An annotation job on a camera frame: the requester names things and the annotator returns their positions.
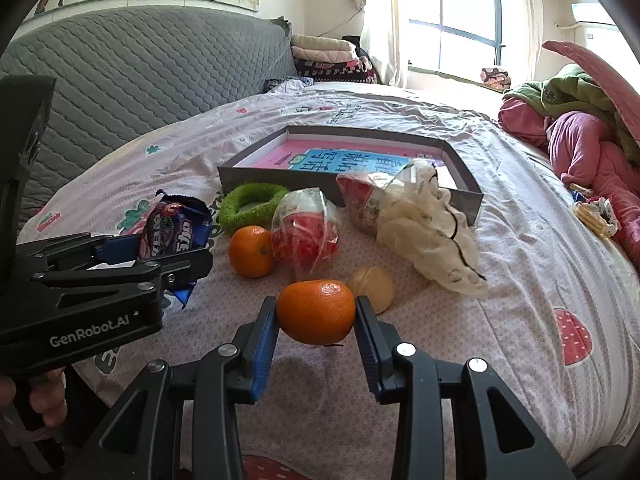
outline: orange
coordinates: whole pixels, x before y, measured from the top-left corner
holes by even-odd
[[[246,278],[266,276],[275,264],[271,233],[257,225],[238,229],[231,237],[228,254],[231,266]]]
[[[331,345],[350,332],[356,303],[342,282],[297,282],[280,293],[276,316],[290,338],[308,345]]]

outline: green hair band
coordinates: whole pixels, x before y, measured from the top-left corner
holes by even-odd
[[[230,235],[247,225],[271,228],[273,214],[288,192],[286,187],[278,184],[242,184],[223,198],[219,212],[220,225]],[[240,211],[242,206],[253,202],[259,204]]]

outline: open box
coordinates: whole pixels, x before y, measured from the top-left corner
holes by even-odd
[[[396,174],[411,158],[433,161],[450,204],[473,225],[482,191],[460,156],[445,140],[385,130],[339,126],[287,126],[254,142],[218,166],[227,194],[247,182],[269,182],[287,189],[319,187],[340,207],[344,200],[335,177],[351,168]]]

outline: gray quilted headboard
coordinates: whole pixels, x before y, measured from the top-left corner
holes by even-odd
[[[18,38],[0,76],[58,78],[20,227],[67,182],[129,140],[295,75],[283,20],[145,6],[89,12]]]

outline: window frame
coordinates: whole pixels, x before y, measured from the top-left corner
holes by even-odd
[[[495,12],[495,33],[494,33],[495,39],[494,40],[489,40],[484,36],[478,36],[477,34],[472,34],[471,32],[467,32],[466,30],[447,27],[442,23],[442,17],[443,17],[442,10],[443,10],[443,3],[442,3],[442,0],[440,0],[440,23],[422,22],[421,20],[412,20],[412,19],[409,19],[409,23],[411,23],[412,25],[423,25],[425,27],[437,28],[441,34],[443,32],[448,32],[449,34],[455,34],[456,36],[461,36],[462,38],[467,38],[468,40],[479,41],[480,43],[484,43],[489,46],[492,46],[495,49],[494,64],[500,65],[500,62],[502,60],[502,48],[505,47],[505,45],[502,44],[502,0],[494,0],[494,12]],[[438,70],[440,70],[441,59],[442,59],[442,36],[440,37],[440,48],[438,51]]]

